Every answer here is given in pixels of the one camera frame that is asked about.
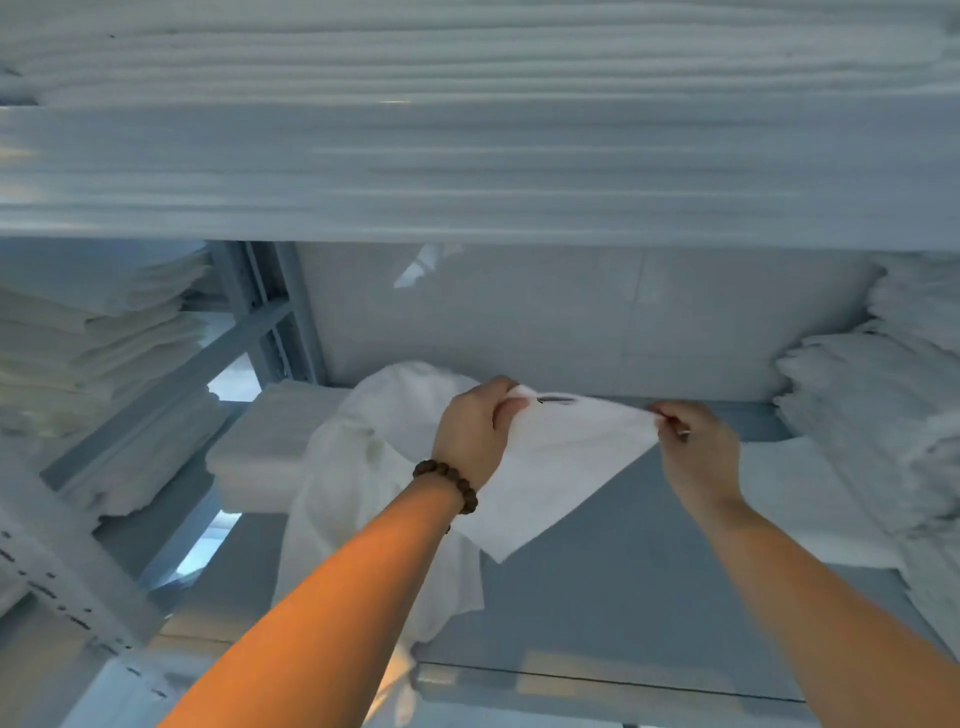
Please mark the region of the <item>tall stack of white towels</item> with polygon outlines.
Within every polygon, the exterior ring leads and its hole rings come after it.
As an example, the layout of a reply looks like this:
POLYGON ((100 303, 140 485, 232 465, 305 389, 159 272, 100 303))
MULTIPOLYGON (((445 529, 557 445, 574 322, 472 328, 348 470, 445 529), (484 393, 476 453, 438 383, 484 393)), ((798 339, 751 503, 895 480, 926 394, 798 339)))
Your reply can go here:
POLYGON ((960 662, 960 252, 884 253, 869 318, 775 367, 774 402, 905 560, 907 595, 960 662))

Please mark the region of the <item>person's left forearm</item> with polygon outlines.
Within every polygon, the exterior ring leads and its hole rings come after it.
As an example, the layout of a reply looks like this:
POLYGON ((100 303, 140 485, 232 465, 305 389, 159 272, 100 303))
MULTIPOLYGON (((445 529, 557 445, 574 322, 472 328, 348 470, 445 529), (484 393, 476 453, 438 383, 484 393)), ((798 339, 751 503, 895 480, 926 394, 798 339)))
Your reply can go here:
POLYGON ((416 477, 217 661, 158 728, 361 728, 439 546, 477 496, 416 477))

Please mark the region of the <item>flat white folded cloth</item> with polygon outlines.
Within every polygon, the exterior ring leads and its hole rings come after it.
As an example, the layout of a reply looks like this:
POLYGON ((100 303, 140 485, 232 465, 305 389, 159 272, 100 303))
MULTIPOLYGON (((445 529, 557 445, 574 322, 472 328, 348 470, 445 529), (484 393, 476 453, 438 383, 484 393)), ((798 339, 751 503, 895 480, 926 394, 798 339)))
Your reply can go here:
POLYGON ((894 571, 904 559, 810 438, 741 445, 750 506, 825 564, 894 571))

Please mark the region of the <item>person's left hand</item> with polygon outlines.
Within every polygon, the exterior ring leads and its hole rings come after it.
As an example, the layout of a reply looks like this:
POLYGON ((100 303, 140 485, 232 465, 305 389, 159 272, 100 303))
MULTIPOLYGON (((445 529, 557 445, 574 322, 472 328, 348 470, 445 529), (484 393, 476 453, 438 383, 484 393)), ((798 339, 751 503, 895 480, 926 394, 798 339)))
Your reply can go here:
POLYGON ((517 386, 498 375, 454 396, 440 418, 430 457, 456 470, 475 492, 489 482, 506 451, 510 430, 495 430, 494 412, 517 386))

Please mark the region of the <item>person's right hand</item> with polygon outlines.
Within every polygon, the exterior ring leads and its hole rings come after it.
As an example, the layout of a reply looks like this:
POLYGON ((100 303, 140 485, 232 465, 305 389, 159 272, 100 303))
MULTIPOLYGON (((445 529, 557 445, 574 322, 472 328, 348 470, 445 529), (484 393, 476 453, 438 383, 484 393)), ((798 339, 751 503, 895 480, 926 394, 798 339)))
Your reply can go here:
POLYGON ((661 443, 666 480, 686 512, 699 524, 724 508, 744 503, 739 487, 738 435, 702 403, 686 400, 656 402, 647 407, 684 422, 684 443, 661 443))

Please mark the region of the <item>grey metal shelving rack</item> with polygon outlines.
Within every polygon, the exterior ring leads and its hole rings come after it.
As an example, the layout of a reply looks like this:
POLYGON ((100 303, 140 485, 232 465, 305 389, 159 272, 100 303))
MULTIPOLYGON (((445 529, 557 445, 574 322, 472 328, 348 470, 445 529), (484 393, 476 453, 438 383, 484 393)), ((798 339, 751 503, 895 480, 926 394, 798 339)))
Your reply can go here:
MULTIPOLYGON (((0 667, 0 724, 55 725, 108 665, 173 703, 285 586, 282 539, 301 514, 245 515, 174 611, 151 590, 227 510, 206 455, 248 407, 208 390, 256 351, 261 380, 299 403, 250 431, 280 440, 313 393, 351 390, 397 362, 473 381, 503 374, 550 394, 706 399, 747 441, 787 431, 772 362, 808 334, 858 323, 877 275, 865 252, 790 249, 211 241, 229 279, 212 348, 175 344, 205 322, 149 311, 156 336, 114 372, 140 378, 29 478, 0 436, 14 495, 0 571, 34 597, 0 667)), ((815 725, 670 491, 659 448, 498 564, 468 547, 484 607, 414 648, 424 700, 623 724, 815 725)))

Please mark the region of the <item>leaning stack of white towels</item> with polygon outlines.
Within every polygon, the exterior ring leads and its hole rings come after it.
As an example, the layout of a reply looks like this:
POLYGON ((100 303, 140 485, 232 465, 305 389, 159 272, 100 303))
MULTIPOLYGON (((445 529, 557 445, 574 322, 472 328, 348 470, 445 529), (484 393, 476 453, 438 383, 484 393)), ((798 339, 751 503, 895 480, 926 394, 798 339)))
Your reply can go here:
MULTIPOLYGON (((202 349, 184 310, 203 241, 0 237, 0 435, 43 471, 202 349)), ((220 430, 206 383, 126 429, 57 488, 91 524, 154 500, 220 430)))

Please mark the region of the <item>stack of white folded linens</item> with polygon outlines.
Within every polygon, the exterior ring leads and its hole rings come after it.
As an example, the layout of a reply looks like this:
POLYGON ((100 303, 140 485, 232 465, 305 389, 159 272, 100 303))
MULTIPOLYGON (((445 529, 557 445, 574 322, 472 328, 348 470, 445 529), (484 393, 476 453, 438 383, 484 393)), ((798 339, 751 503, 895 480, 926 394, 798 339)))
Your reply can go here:
POLYGON ((0 0, 0 234, 960 253, 960 0, 0 0))

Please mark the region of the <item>small pile of white towels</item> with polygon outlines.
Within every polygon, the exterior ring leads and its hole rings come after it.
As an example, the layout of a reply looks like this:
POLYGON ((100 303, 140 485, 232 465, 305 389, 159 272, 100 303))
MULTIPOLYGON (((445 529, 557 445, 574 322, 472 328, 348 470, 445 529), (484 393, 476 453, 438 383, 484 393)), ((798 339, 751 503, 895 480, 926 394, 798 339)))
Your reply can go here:
POLYGON ((205 457, 222 512, 287 514, 311 437, 351 393, 287 379, 258 394, 205 457))

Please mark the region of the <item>person's right forearm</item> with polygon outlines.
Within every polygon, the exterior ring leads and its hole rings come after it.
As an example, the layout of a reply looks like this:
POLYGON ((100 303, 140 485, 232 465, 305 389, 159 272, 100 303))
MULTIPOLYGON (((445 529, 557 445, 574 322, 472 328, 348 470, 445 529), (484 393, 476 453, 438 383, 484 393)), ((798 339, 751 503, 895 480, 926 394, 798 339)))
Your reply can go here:
POLYGON ((745 501, 686 507, 822 728, 960 728, 960 664, 745 501))

